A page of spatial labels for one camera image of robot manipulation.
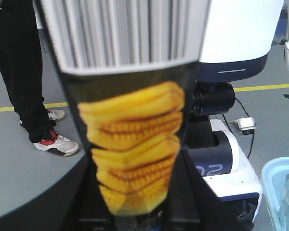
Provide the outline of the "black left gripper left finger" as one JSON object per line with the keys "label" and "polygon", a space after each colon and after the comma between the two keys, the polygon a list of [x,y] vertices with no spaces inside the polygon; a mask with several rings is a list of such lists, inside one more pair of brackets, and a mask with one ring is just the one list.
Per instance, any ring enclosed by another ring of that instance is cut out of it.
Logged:
{"label": "black left gripper left finger", "polygon": [[96,179],[96,165],[90,162],[60,226],[61,231],[112,231],[113,218],[102,199]]}

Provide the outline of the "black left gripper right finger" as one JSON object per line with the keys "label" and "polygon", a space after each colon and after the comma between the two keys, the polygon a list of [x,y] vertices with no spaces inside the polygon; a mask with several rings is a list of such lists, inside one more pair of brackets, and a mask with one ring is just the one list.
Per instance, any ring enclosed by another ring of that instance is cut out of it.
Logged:
{"label": "black left gripper right finger", "polygon": [[165,231],[250,231],[238,220],[193,164],[186,150],[180,151],[173,169],[163,218]]}

